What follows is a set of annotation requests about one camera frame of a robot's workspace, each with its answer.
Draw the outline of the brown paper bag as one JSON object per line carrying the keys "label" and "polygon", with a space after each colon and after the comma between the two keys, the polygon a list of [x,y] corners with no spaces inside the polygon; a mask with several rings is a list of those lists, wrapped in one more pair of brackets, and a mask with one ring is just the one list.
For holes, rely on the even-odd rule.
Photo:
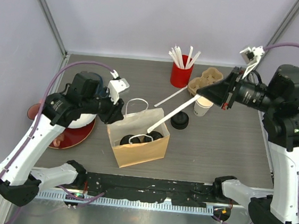
{"label": "brown paper bag", "polygon": [[[146,108],[130,113],[128,106],[132,101],[145,102]],[[107,125],[110,145],[120,168],[164,158],[170,139],[166,124],[147,133],[147,129],[163,117],[162,108],[149,109],[147,101],[133,98],[126,104],[124,118]]]}

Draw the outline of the stack of black cup lids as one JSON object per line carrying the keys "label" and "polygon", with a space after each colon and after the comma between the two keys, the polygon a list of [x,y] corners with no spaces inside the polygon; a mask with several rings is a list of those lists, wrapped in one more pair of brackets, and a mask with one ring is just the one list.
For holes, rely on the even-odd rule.
{"label": "stack of black cup lids", "polygon": [[185,112],[179,111],[171,117],[170,123],[175,129],[183,130],[188,127],[189,116]]}

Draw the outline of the white straw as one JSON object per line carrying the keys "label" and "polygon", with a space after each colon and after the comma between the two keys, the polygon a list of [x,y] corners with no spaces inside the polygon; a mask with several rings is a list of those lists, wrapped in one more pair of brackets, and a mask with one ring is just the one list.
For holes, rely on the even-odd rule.
{"label": "white straw", "polygon": [[194,103],[197,99],[199,99],[201,96],[199,94],[195,95],[193,98],[190,98],[188,101],[184,102],[182,105],[171,111],[169,114],[167,114],[165,117],[157,121],[155,124],[151,125],[147,129],[147,133],[151,133],[154,129],[156,129],[159,125],[166,122],[168,119],[172,118],[175,114],[182,111],[184,108],[188,107],[190,104]]}
{"label": "white straw", "polygon": [[178,95],[179,93],[181,93],[183,90],[187,89],[187,86],[186,85],[185,87],[179,89],[178,91],[174,92],[173,94],[171,94],[170,96],[168,96],[167,98],[163,99],[162,101],[158,102],[157,104],[154,104],[154,107],[158,107],[160,106],[161,104],[163,104],[164,102],[172,99],[174,96]]}

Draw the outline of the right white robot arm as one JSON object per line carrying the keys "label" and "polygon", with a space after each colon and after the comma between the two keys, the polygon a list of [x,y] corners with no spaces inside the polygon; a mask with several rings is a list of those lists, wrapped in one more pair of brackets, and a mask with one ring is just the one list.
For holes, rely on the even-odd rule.
{"label": "right white robot arm", "polygon": [[263,113],[273,165],[273,193],[258,192],[234,176],[217,177],[211,195],[248,210],[254,224],[299,224],[299,67],[278,67],[269,84],[245,80],[236,67],[221,82],[197,90],[223,109],[240,103]]}

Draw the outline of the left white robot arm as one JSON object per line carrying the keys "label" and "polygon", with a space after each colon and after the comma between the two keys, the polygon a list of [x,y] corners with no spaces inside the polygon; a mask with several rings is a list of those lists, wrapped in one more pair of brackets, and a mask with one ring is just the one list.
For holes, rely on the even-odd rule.
{"label": "left white robot arm", "polygon": [[96,93],[99,86],[97,75],[84,71],[76,74],[62,92],[46,97],[31,128],[0,163],[0,194],[5,200],[21,207],[40,191],[64,184],[73,189],[84,185],[87,171],[75,160],[40,171],[33,167],[52,141],[82,114],[98,115],[108,125],[124,118],[120,94],[128,90],[128,82],[120,77],[110,80],[103,88],[104,96]]}

